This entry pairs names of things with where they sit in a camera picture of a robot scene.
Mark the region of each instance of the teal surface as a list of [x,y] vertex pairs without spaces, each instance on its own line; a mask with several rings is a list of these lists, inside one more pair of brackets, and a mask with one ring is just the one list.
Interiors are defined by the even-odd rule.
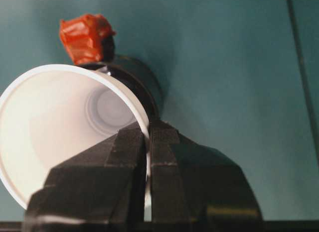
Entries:
[[[32,67],[71,64],[59,20],[87,12],[108,18],[119,54],[154,71],[163,119],[243,168],[265,219],[318,218],[319,173],[286,0],[0,0],[0,92]],[[22,215],[1,185],[0,221]]]
[[303,65],[312,101],[315,141],[319,144],[319,0],[293,0]]

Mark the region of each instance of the teal background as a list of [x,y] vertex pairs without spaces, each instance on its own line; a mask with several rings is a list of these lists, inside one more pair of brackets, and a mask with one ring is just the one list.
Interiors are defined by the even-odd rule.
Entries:
[[[318,3],[294,0],[317,113]],[[32,67],[72,64],[59,20],[87,12],[108,18],[118,53],[154,71],[163,119],[243,168],[265,219],[318,218],[318,166],[286,0],[0,0],[0,93]],[[1,184],[0,221],[22,216]]]

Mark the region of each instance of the cup rim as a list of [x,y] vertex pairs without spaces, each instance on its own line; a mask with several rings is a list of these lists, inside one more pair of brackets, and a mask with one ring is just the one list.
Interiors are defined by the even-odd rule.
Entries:
[[[48,64],[35,67],[26,71],[25,73],[21,74],[17,77],[2,93],[0,96],[0,114],[2,111],[3,106],[5,105],[6,101],[9,99],[11,94],[14,92],[16,88],[18,88],[25,80],[41,73],[49,72],[49,71],[67,71],[72,73],[77,73],[80,75],[84,75],[89,77],[95,81],[100,82],[101,84],[108,87],[112,90],[117,96],[119,96],[125,104],[129,107],[132,111],[133,115],[135,116],[142,133],[144,134],[144,138],[146,142],[149,139],[149,119],[146,114],[144,107],[142,106],[139,99],[133,94],[133,92],[126,87],[123,83],[119,80],[109,76],[107,74],[100,75],[97,72],[87,70],[78,66],[67,65],[67,64]],[[19,189],[10,181],[9,176],[7,175],[4,165],[0,155],[0,179],[4,184],[5,188],[11,194],[11,196],[24,208],[27,208],[27,201],[24,201],[23,196],[19,192]]]

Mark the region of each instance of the white plastic cup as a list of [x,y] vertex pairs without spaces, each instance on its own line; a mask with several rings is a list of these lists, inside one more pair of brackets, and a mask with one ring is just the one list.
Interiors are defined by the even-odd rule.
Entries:
[[135,120],[147,140],[142,104],[107,74],[62,64],[31,69],[0,97],[0,178],[26,209],[52,167]]

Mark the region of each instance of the black plastic object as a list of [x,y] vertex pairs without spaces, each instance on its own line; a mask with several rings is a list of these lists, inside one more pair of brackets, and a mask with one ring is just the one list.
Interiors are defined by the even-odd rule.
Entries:
[[137,123],[51,169],[24,232],[128,231],[144,218],[146,154]]
[[23,232],[261,232],[242,170],[172,126],[150,124],[152,222],[143,222],[146,147],[137,123],[54,167]]
[[262,215],[242,170],[160,120],[150,125],[154,232],[260,232]]

